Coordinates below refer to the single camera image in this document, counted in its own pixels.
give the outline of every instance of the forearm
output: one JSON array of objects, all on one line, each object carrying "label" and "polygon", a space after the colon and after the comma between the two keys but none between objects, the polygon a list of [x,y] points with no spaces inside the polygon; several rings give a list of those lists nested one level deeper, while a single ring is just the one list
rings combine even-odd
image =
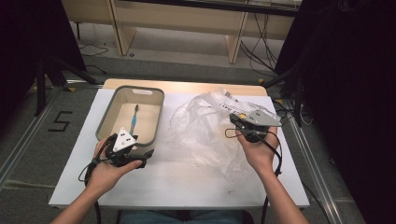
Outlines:
[{"label": "forearm", "polygon": [[272,170],[258,172],[277,223],[308,223]]},{"label": "forearm", "polygon": [[84,189],[81,194],[65,208],[51,223],[81,223],[87,213],[102,194],[94,190]]}]

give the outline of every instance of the crumpled plastic bag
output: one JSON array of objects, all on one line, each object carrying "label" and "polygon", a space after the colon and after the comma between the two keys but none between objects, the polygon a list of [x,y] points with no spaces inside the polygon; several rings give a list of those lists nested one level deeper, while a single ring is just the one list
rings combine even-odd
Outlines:
[{"label": "crumpled plastic bag", "polygon": [[231,180],[234,173],[249,168],[245,153],[226,129],[234,129],[230,113],[247,113],[263,108],[239,102],[224,89],[196,96],[179,107],[170,120],[168,143],[191,151],[191,164],[211,166]]}]

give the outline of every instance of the blue object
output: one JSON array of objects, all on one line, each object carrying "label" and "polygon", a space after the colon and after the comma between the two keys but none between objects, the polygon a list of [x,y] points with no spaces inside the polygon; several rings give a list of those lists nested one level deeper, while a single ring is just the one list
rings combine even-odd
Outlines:
[{"label": "blue object", "polygon": [[139,110],[139,105],[136,105],[134,107],[134,117],[132,118],[131,131],[129,131],[129,133],[131,135],[134,134],[134,126],[136,125],[136,112],[137,112],[137,110]]}]

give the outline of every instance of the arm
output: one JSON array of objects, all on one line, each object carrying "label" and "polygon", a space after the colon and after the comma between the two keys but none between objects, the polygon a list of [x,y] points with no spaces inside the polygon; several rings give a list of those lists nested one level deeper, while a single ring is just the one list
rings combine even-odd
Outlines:
[{"label": "arm", "polygon": [[[95,154],[105,141],[106,139],[96,145]],[[51,223],[81,223],[95,202],[113,189],[123,175],[137,168],[141,163],[142,161],[133,161],[118,168],[107,162],[100,162],[93,169],[87,187]]]},{"label": "arm", "polygon": [[[271,127],[269,132],[276,134],[277,128]],[[275,211],[277,222],[288,224],[308,223],[274,174],[272,165],[274,152],[261,142],[248,142],[240,132],[236,132],[236,134],[238,135],[238,141],[241,143],[242,148],[245,151],[248,163],[259,175],[259,178],[264,185],[268,200]],[[264,140],[272,147],[277,148],[278,142],[272,134],[268,133]]]}]

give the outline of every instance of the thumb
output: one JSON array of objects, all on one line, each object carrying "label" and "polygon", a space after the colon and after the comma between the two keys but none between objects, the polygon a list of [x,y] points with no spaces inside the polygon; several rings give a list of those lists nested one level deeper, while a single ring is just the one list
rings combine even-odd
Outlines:
[{"label": "thumb", "polygon": [[238,139],[238,141],[242,145],[242,147],[244,145],[248,144],[248,140],[245,138],[245,136],[241,132],[235,130],[235,135],[236,135],[236,139]]},{"label": "thumb", "polygon": [[118,171],[120,172],[121,175],[125,175],[132,170],[136,169],[139,167],[143,162],[142,161],[131,161],[128,164],[121,166],[118,168]]}]

